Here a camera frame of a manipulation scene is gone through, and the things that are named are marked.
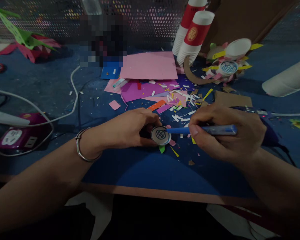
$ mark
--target white cable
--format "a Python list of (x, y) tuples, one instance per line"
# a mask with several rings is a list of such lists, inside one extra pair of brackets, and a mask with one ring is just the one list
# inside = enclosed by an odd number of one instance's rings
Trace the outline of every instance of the white cable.
[[(76, 87), (74, 86), (74, 83), (73, 83), (73, 74), (80, 68), (80, 66), (78, 66), (75, 70), (73, 70), (73, 72), (71, 73), (70, 75), (70, 81), (71, 81), (71, 84), (72, 84), (72, 87), (74, 89), (74, 92), (76, 93), (76, 99), (74, 100), (74, 104), (73, 104), (73, 108), (72, 108), (72, 111), (69, 112), (68, 114), (64, 115), (64, 116), (61, 116), (61, 117), (58, 117), (56, 119), (53, 119), (53, 120), (49, 120), (47, 119), (48, 121), (47, 122), (44, 122), (44, 123), (40, 123), (40, 124), (34, 124), (34, 125), (17, 125), (17, 124), (14, 124), (13, 126), (16, 126), (16, 127), (37, 127), (37, 126), (42, 126), (42, 125), (45, 125), (45, 124), (48, 124), (48, 123), (52, 123), (52, 122), (55, 122), (55, 121), (58, 121), (60, 120), (61, 118), (64, 118), (64, 117), (67, 117), (69, 115), (71, 115), (72, 113), (74, 113), (75, 111), (75, 108), (76, 108), (76, 105), (77, 105), (77, 101), (78, 101), (78, 91), (76, 89)], [(29, 103), (30, 105), (32, 105), (36, 110), (38, 110), (38, 107), (36, 105), (34, 105), (32, 102), (30, 102), (28, 99), (25, 99), (19, 95), (16, 95), (16, 94), (13, 94), (13, 93), (9, 93), (9, 92), (5, 92), (5, 91), (1, 91), (0, 90), (0, 93), (2, 94), (6, 94), (6, 95), (10, 95), (10, 96), (13, 96), (13, 97), (17, 97), (17, 98), (20, 98), (22, 99), (23, 101)]]
[(69, 116), (70, 114), (72, 114), (73, 112), (74, 112), (74, 110), (75, 110), (75, 108), (76, 108), (76, 105), (77, 105), (77, 101), (78, 101), (78, 92), (77, 92), (77, 89), (76, 89), (76, 87), (74, 86), (74, 83), (73, 83), (73, 79), (72, 79), (72, 77), (73, 77), (73, 74), (78, 70), (80, 68), (80, 66), (78, 66), (75, 70), (73, 70), (73, 72), (71, 73), (71, 75), (70, 75), (70, 81), (71, 81), (71, 84), (72, 84), (72, 86), (73, 86), (73, 89), (74, 89), (74, 91), (75, 91), (75, 93), (76, 93), (76, 100), (74, 101), (74, 105), (73, 105), (73, 109), (72, 109), (72, 111), (70, 112), (70, 113), (68, 113), (68, 114), (66, 114), (66, 115), (64, 115), (64, 116), (61, 116), (61, 117), (59, 117), (59, 118), (56, 118), (56, 119), (53, 119), (53, 120), (49, 120), (49, 118), (43, 113), (43, 111), (41, 111), (36, 105), (34, 105), (32, 102), (30, 102), (28, 99), (25, 99), (25, 98), (23, 98), (23, 97), (21, 97), (21, 96), (19, 96), (19, 95), (16, 95), (16, 94), (13, 94), (13, 93), (9, 93), (9, 92), (5, 92), (5, 91), (1, 91), (0, 90), (0, 93), (2, 93), (2, 94), (6, 94), (6, 95), (9, 95), (9, 96), (13, 96), (13, 97), (16, 97), (16, 98), (19, 98), (19, 99), (21, 99), (21, 100), (24, 100), (25, 102), (27, 102), (27, 103), (29, 103), (31, 106), (33, 106), (46, 120), (47, 120), (47, 122), (45, 122), (45, 123), (41, 123), (41, 124), (35, 124), (35, 125), (17, 125), (17, 126), (19, 126), (19, 127), (36, 127), (36, 126), (42, 126), (42, 125), (44, 125), (44, 124), (50, 124), (50, 126), (51, 126), (51, 132), (48, 134), (48, 136), (46, 136), (46, 138), (41, 142), (41, 143), (39, 143), (35, 148), (33, 148), (33, 149), (31, 149), (31, 150), (29, 150), (29, 151), (27, 151), (27, 152), (22, 152), (22, 153), (17, 153), (17, 154), (12, 154), (12, 155), (7, 155), (7, 154), (4, 154), (4, 153), (2, 153), (2, 152), (0, 152), (0, 155), (1, 156), (4, 156), (4, 157), (15, 157), (15, 156), (20, 156), (20, 155), (24, 155), (24, 154), (27, 154), (27, 153), (30, 153), (30, 152), (33, 152), (34, 150), (36, 150), (38, 147), (40, 147), (50, 136), (51, 136), (51, 134), (53, 133), (53, 131), (54, 131), (54, 126), (53, 126), (53, 124), (52, 124), (52, 122), (54, 122), (54, 121), (57, 121), (57, 120), (59, 120), (59, 119), (61, 119), (61, 118), (64, 118), (64, 117), (67, 117), (67, 116)]
[(275, 117), (292, 117), (300, 116), (300, 113), (271, 113), (271, 115)]

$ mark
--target blue tablecloth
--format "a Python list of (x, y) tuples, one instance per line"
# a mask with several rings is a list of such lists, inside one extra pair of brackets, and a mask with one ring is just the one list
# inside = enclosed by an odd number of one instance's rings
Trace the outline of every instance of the blue tablecloth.
[[(300, 92), (284, 98), (275, 98), (267, 96), (261, 89), (263, 81), (298, 61), (300, 45), (265, 45), (249, 55), (248, 62), (253, 68), (248, 69), (244, 78), (236, 81), (232, 87), (241, 95), (250, 96), (254, 107), (280, 113), (300, 112)], [(79, 64), (79, 46), (67, 45), (60, 54), (54, 53), (50, 61), (37, 64), (25, 59), (17, 49), (11, 55), (0, 56), (0, 63), (7, 66), (7, 71), (0, 74), (1, 90), (29, 99), (50, 117), (65, 115), (72, 109), (75, 95), (69, 96), (69, 92), (73, 91), (70, 74)], [(203, 73), (201, 67), (200, 63), (194, 65), (194, 68), (198, 69), (194, 73), (198, 76)], [(80, 95), (76, 112), (58, 121), (52, 139), (41, 150), (20, 157), (0, 157), (0, 174), (16, 175), (73, 138), (80, 129), (101, 124), (123, 113), (125, 104), (120, 95), (104, 92), (107, 80), (100, 79), (100, 75), (100, 67), (84, 67), (78, 70), (74, 74), (74, 82), (78, 91), (83, 91), (84, 94)], [(221, 86), (201, 86), (199, 93), (205, 95), (210, 88), (220, 90)], [(108, 105), (112, 100), (116, 100), (122, 107), (113, 111)], [(212, 103), (213, 94), (210, 94), (206, 101)], [(153, 103), (136, 100), (128, 103), (128, 110), (148, 107)], [(36, 112), (18, 99), (9, 101), (0, 111), (14, 115)], [(181, 126), (172, 120), (170, 111), (161, 116), (164, 125)], [(274, 119), (270, 124), (280, 133), (281, 143), (288, 147), (300, 168), (300, 130), (291, 127), (289, 118)], [(160, 154), (158, 148), (107, 150), (102, 158), (93, 164), (84, 181), (243, 198), (255, 197), (243, 175), (232, 165), (211, 159), (192, 144), (191, 139), (181, 139), (177, 135), (173, 136), (173, 139), (177, 142), (174, 149), (180, 155), (179, 158), (169, 146), (164, 154)], [(278, 149), (278, 152), (287, 159), (281, 150)], [(189, 166), (189, 160), (195, 162), (195, 165)]]

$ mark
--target silver bangle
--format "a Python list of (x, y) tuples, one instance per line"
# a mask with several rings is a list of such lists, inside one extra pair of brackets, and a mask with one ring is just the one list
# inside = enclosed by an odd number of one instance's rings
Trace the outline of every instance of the silver bangle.
[(82, 135), (85, 131), (87, 131), (89, 128), (90, 128), (90, 127), (86, 128), (86, 129), (82, 129), (82, 130), (77, 134), (77, 136), (75, 137), (75, 140), (77, 141), (77, 153), (78, 153), (78, 155), (79, 155), (84, 161), (86, 161), (86, 162), (95, 162), (96, 160), (98, 160), (98, 159), (101, 157), (102, 152), (101, 152), (100, 155), (99, 155), (97, 158), (95, 158), (95, 159), (87, 159), (87, 158), (85, 158), (85, 157), (82, 155), (82, 153), (80, 152), (79, 142), (80, 142), (80, 139), (81, 139), (81, 135)]

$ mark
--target floor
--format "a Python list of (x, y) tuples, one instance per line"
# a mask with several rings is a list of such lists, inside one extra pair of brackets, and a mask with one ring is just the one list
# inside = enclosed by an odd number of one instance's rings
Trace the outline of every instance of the floor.
[[(66, 203), (66, 206), (86, 203), (86, 207), (96, 216), (91, 240), (100, 237), (111, 220), (113, 195), (83, 192)], [(233, 235), (251, 240), (263, 240), (277, 236), (271, 231), (250, 222), (220, 205), (208, 204), (207, 211)]]

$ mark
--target right hand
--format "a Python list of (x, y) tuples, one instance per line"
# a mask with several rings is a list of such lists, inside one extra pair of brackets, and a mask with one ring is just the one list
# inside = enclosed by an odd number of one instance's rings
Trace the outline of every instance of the right hand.
[[(236, 135), (212, 136), (199, 125), (213, 122), (215, 125), (236, 125)], [(216, 103), (202, 107), (191, 117), (189, 122), (191, 136), (197, 145), (212, 158), (241, 163), (252, 159), (260, 149), (267, 127), (254, 113), (246, 113)]]

